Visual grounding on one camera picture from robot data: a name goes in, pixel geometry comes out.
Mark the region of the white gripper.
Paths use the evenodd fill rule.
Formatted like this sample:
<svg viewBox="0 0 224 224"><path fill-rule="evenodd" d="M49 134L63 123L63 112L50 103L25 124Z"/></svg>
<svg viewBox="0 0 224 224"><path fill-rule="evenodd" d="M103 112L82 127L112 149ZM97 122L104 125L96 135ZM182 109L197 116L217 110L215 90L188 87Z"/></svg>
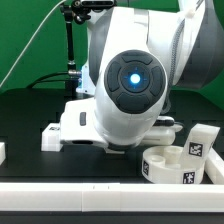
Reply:
<svg viewBox="0 0 224 224"><path fill-rule="evenodd" d="M157 106L140 114L127 114L112 103L98 105L95 99L69 101L60 119L62 144L90 144L112 151L125 151L139 145L171 145L175 125L156 126L165 121Z"/></svg>

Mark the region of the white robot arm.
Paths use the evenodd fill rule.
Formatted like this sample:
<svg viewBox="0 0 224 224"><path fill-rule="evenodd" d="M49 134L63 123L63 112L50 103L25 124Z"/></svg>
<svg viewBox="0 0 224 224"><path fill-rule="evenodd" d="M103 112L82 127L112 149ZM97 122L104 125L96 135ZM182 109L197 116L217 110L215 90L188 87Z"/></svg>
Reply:
<svg viewBox="0 0 224 224"><path fill-rule="evenodd" d="M199 89L224 69L224 30L213 0L178 0L177 13L113 7L91 21L91 96L70 101L63 144L127 150L170 145L172 87Z"/></svg>

